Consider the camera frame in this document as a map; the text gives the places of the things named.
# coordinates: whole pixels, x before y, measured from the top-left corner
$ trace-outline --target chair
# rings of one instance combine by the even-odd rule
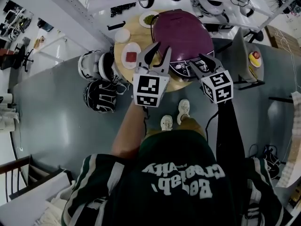
[[[13,54],[13,55],[3,55],[0,56],[0,69],[1,70],[5,70],[7,68],[14,68],[14,69],[18,69],[21,66],[24,66],[25,68],[25,72],[28,72],[27,70],[27,62],[33,62],[33,60],[28,59],[31,52],[33,51],[33,49],[29,52],[25,52],[25,46],[22,45],[21,48],[16,48],[18,49],[18,53]]]
[[[238,81],[234,80],[233,84],[249,84],[248,86],[239,88],[239,90],[249,89],[265,84],[263,81],[263,61],[259,68],[254,67],[249,61],[248,56],[253,51],[258,51],[261,56],[260,50],[255,44],[244,40],[241,28],[239,28],[235,35],[232,44],[226,49],[219,51],[222,54],[225,53],[228,54],[228,56],[235,58],[231,59],[233,62],[231,66],[232,68],[229,71],[233,80],[238,75]]]

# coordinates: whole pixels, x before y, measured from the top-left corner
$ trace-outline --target gray floor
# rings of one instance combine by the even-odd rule
[[[292,62],[289,54],[282,50],[259,47],[264,57],[266,84],[235,90],[233,104],[246,156],[252,144],[258,144],[259,154],[265,144],[273,144],[282,159],[291,136],[293,105],[272,102],[268,97],[288,97],[295,91]],[[48,168],[67,168],[74,176],[79,174],[86,156],[110,152],[132,94],[130,88],[118,97],[115,113],[99,114],[88,109],[82,95],[87,81],[78,74],[77,60],[36,74],[12,88],[21,115],[21,123],[12,133],[15,147],[24,149],[18,152],[20,157],[31,154],[38,163]],[[226,68],[233,66],[235,57],[231,60],[224,57],[222,63]],[[301,83],[301,58],[295,58],[295,64]],[[148,128],[159,129],[165,114],[173,115],[176,122],[177,103],[182,98],[190,100],[191,116],[205,128],[217,106],[210,103],[199,87],[194,82],[177,92],[166,93],[160,107],[150,110]],[[208,132],[209,145],[215,153],[217,118],[212,120]],[[290,192],[277,190],[285,202]]]

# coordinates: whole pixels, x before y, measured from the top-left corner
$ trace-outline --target red food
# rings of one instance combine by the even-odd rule
[[[127,52],[126,62],[136,62],[137,53],[136,52]]]
[[[260,58],[260,54],[257,51],[253,52],[253,56],[254,56],[255,59]]]

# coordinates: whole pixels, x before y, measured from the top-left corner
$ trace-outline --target white plate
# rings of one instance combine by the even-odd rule
[[[254,67],[259,68],[259,67],[261,66],[261,64],[262,64],[261,55],[260,55],[259,59],[257,59],[257,61],[259,62],[259,66],[257,66],[256,64],[254,64],[254,63],[251,61],[251,59],[249,59],[249,61],[251,62],[251,64],[252,64]]]
[[[159,13],[158,12],[155,12],[155,11],[148,11],[148,12],[145,12],[143,13],[140,18],[139,18],[139,23],[141,26],[143,26],[144,28],[151,28],[150,25],[147,25],[145,22],[144,22],[144,19],[149,16],[149,15],[158,15]]]
[[[137,43],[128,43],[122,50],[121,53],[121,62],[123,66],[129,70],[134,69],[136,67],[136,62],[127,62],[127,52],[136,52],[137,58],[138,54],[141,52],[141,48]]]

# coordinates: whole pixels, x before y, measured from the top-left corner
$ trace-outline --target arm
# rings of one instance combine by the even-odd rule
[[[132,101],[113,142],[112,155],[126,159],[136,157],[145,134],[144,117],[142,106]]]

